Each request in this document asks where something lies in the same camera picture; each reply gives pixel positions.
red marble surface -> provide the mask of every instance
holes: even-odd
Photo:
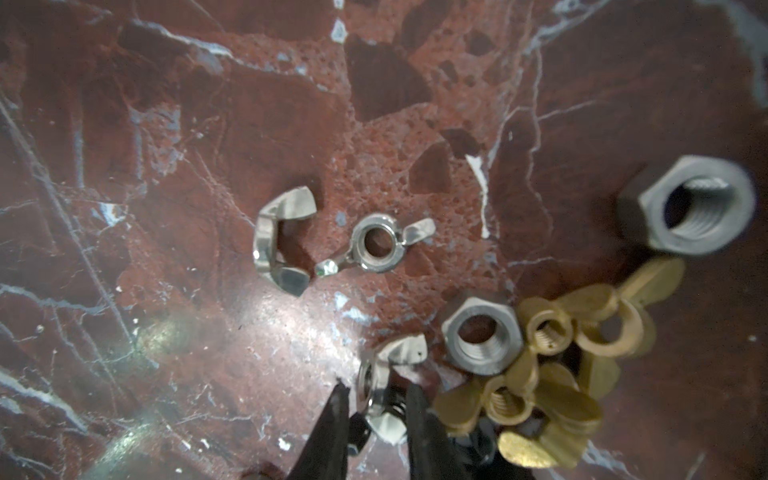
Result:
[[[647,252],[616,193],[708,154],[754,176],[751,227],[650,309],[585,461],[539,477],[755,478],[767,32],[754,0],[0,3],[0,477],[279,477],[362,348],[426,331],[426,377],[456,381],[434,315],[457,289],[620,281]],[[319,213],[281,245],[305,268],[375,210],[437,234],[294,299],[250,248],[301,184]],[[349,477],[406,463],[378,442]]]

metal hardware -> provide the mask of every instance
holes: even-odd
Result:
[[[539,379],[536,353],[530,348],[523,349],[520,356],[507,368],[504,377],[505,385],[512,394],[528,396],[533,393]]]
[[[315,197],[307,187],[289,190],[259,212],[253,232],[256,270],[283,292],[300,296],[310,284],[310,274],[277,261],[277,228],[283,220],[304,220],[317,213]]]
[[[496,323],[493,335],[483,343],[469,343],[458,334],[472,317],[487,316]],[[503,372],[523,350],[524,343],[515,311],[491,294],[466,290],[440,309],[441,330],[452,361],[476,375]]]
[[[393,365],[415,365],[427,360],[423,333],[405,335],[363,353],[357,376],[357,409],[384,442],[398,445],[406,435],[402,397],[390,388]]]
[[[621,367],[614,359],[581,352],[578,367],[579,389],[592,397],[601,399],[610,393],[619,381]]]
[[[690,197],[681,222],[668,225],[673,192]],[[725,247],[749,224],[756,194],[747,172],[719,158],[686,155],[671,167],[651,165],[619,194],[617,215],[624,236],[682,255],[704,255]]]
[[[541,379],[536,387],[535,401],[552,422],[574,435],[595,433],[603,422],[600,404],[572,386]]]
[[[435,397],[432,408],[448,436],[468,435],[475,429],[482,410],[481,397],[482,385],[477,378]]]
[[[499,425],[517,425],[533,413],[532,396],[512,393],[506,386],[504,376],[486,377],[482,382],[482,405],[485,414],[494,422]]]
[[[547,380],[579,390],[574,374],[562,363],[546,362],[538,367],[538,374],[541,380]]]
[[[668,298],[680,286],[685,262],[679,257],[655,257],[635,270],[617,289],[618,294],[640,306]]]
[[[471,470],[490,465],[496,456],[496,431],[488,419],[480,419],[469,435],[452,440],[458,460]]]
[[[366,246],[366,237],[374,230],[381,230],[389,237],[389,252],[378,256]],[[388,214],[370,214],[355,225],[349,249],[337,257],[315,265],[317,276],[335,275],[345,268],[360,266],[369,272],[383,273],[397,266],[406,254],[406,247],[431,237],[435,233],[435,221],[425,218],[401,229],[397,220]]]
[[[368,426],[366,417],[355,412],[349,417],[349,438],[347,439],[347,453],[350,457],[360,455],[360,452],[366,447],[368,439],[371,436],[371,428]]]
[[[574,337],[571,319],[554,302],[534,296],[515,308],[528,344],[542,355],[565,350]]]

gray hex nut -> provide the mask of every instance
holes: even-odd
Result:
[[[664,218],[670,195],[682,187],[690,206],[677,225]],[[685,155],[671,167],[651,165],[619,194],[616,211],[629,240],[679,255],[704,255],[725,247],[755,211],[752,180],[743,168],[719,158]]]
[[[496,331],[483,343],[470,343],[458,331],[473,316],[489,316]],[[441,330],[451,360],[459,368],[476,375],[498,375],[518,358],[523,349],[515,310],[491,293],[465,290],[438,312]]]

internal thread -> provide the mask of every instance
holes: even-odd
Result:
[[[525,409],[525,400],[507,390],[507,387],[501,387],[491,394],[490,408],[500,417],[514,417],[520,415]]]
[[[566,341],[565,330],[554,320],[547,320],[538,326],[534,340],[541,349],[557,349]]]
[[[671,232],[688,240],[705,237],[723,221],[733,203],[733,188],[715,177],[696,177],[683,184],[692,196],[688,213]]]
[[[483,343],[470,343],[456,335],[456,346],[471,360],[496,362],[503,359],[509,350],[509,335],[499,323],[496,323],[496,331]]]

threaded hole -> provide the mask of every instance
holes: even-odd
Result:
[[[611,318],[600,322],[600,336],[603,344],[610,345],[621,338],[622,322],[619,315],[613,315]]]
[[[672,233],[687,240],[717,228],[733,204],[733,187],[715,177],[695,177],[676,188],[664,206],[664,221]]]
[[[394,248],[394,239],[388,231],[383,228],[372,228],[368,230],[363,240],[366,251],[375,258],[384,258]]]
[[[567,340],[565,328],[554,320],[546,320],[536,327],[536,343],[541,348],[556,349]]]
[[[491,394],[491,408],[497,416],[514,417],[525,411],[525,400],[502,386]]]
[[[494,331],[487,340],[480,343],[471,343],[464,340],[461,335],[456,339],[456,346],[462,353],[473,360],[480,360],[483,363],[497,362],[504,358],[509,348],[509,335],[506,329],[498,328],[498,322],[492,317],[488,317],[494,323]]]
[[[488,315],[470,316],[458,328],[458,336],[467,343],[483,343],[496,333],[496,320]]]

